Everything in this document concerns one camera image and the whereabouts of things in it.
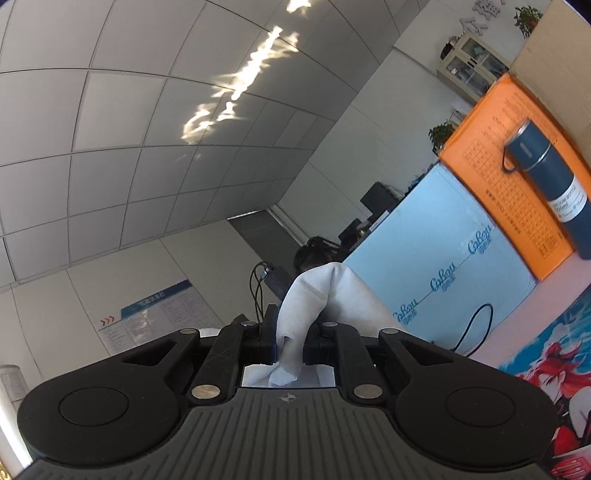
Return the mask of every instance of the white towel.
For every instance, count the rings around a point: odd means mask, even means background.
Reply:
[[[316,267],[296,278],[281,305],[277,320],[279,362],[251,371],[243,385],[268,382],[269,387],[282,387],[295,381],[303,365],[308,329],[323,310],[323,320],[347,323],[364,336],[377,337],[387,327],[405,331],[349,267],[336,262]]]

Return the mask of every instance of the anime poster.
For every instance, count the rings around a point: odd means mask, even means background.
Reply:
[[[558,479],[591,479],[591,286],[499,367],[540,387],[560,426],[544,463]]]

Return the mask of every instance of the cardboard box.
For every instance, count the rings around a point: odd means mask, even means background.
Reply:
[[[591,193],[587,165],[552,120],[508,75],[476,104],[439,156],[492,215],[533,274],[543,280],[573,248],[545,200],[524,175],[507,175],[501,169],[504,144],[526,118],[551,140]],[[505,162],[512,166],[509,158]]]
[[[548,10],[510,69],[591,166],[591,25],[563,0]]]
[[[413,335],[454,347],[470,318],[493,305],[495,327],[533,290],[534,277],[478,201],[439,164],[344,263]],[[461,353],[484,337],[475,317]]]

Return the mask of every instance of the person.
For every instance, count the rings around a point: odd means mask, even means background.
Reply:
[[[342,262],[347,253],[339,244],[321,236],[313,236],[295,253],[294,268],[300,275],[330,262]]]
[[[544,462],[558,478],[591,478],[591,373],[576,371],[580,347],[563,352],[554,342],[531,370],[518,375],[556,405],[558,428]]]

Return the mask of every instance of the light blue box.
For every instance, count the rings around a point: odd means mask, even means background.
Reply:
[[[444,348],[457,344],[486,303],[499,325],[535,279],[478,201],[435,166],[345,260],[409,333]],[[474,319],[458,352],[486,333],[490,309]]]

